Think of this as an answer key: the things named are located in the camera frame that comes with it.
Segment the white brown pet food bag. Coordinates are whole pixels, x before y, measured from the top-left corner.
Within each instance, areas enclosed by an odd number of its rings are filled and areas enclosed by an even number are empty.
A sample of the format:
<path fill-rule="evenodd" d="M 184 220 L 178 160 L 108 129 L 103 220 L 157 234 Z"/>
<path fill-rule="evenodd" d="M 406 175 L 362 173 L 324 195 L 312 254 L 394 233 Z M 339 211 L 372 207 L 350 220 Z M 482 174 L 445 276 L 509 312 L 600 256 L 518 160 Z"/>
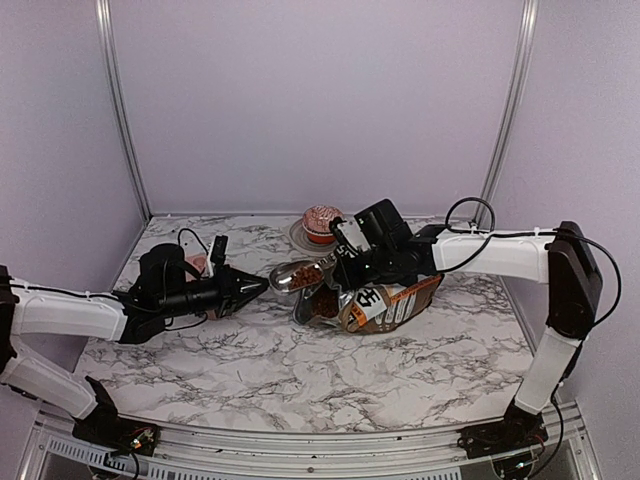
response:
<path fill-rule="evenodd" d="M 335 261 L 334 252 L 318 260 L 325 268 L 324 281 L 297 291 L 292 314 L 296 324 L 361 335 L 391 332 L 428 308 L 444 279 L 438 274 L 343 290 L 331 277 Z"/>

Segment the pink double pet feeder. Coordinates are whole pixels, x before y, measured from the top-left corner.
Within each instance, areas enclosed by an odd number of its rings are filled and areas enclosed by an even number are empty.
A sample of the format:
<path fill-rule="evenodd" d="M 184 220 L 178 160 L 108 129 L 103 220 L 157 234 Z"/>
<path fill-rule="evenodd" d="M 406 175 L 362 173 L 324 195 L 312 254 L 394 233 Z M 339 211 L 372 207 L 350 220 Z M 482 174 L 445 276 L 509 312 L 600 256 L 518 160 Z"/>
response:
<path fill-rule="evenodd" d="M 186 256 L 185 261 L 200 273 L 202 279 L 210 277 L 207 257 L 205 254 Z M 207 310 L 206 312 L 203 312 L 202 315 L 206 320 L 218 319 L 214 310 Z"/>

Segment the silver metal scoop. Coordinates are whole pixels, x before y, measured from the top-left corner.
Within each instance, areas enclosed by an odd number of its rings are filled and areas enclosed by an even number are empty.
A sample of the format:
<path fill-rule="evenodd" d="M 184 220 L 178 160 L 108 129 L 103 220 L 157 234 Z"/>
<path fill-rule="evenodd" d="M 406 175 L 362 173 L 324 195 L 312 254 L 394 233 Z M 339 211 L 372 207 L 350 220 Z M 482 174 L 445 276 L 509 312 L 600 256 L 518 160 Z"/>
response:
<path fill-rule="evenodd" d="M 292 294 L 324 281 L 325 268 L 319 262 L 298 260 L 276 266 L 269 274 L 271 288 L 280 294 Z"/>

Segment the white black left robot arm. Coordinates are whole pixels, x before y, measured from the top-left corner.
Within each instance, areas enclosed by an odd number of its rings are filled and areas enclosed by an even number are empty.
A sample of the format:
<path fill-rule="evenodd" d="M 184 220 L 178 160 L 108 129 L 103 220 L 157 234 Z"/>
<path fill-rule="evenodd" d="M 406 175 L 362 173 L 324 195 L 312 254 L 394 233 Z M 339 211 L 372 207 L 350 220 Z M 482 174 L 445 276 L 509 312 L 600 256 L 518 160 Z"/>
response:
<path fill-rule="evenodd" d="M 159 439 L 153 423 L 126 419 L 105 387 L 32 350 L 22 338 L 54 334 L 140 345 L 167 331 L 177 317 L 220 319 L 259 297 L 267 279 L 225 262 L 226 237 L 215 239 L 200 272 L 174 243 L 154 246 L 139 260 L 139 275 L 126 291 L 73 292 L 17 283 L 1 270 L 1 382 L 12 390 L 64 410 L 75 438 L 118 452 L 151 455 Z"/>

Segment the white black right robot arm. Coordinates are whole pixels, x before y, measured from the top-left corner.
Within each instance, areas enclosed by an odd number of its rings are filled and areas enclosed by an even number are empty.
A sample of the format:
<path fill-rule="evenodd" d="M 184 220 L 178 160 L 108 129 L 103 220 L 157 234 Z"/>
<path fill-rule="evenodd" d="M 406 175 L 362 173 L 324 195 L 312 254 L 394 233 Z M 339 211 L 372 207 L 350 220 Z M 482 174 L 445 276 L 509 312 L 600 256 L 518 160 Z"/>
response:
<path fill-rule="evenodd" d="M 534 359 L 499 421 L 461 429 L 458 445 L 469 458 L 527 446 L 547 438 L 542 411 L 575 367 L 596 326 L 603 278 L 594 244 L 572 221 L 551 230 L 477 231 L 449 222 L 413 232 L 384 199 L 354 219 L 330 221 L 338 241 L 333 280 L 358 293 L 369 285 L 416 285 L 451 272 L 513 277 L 545 284 L 549 312 Z"/>

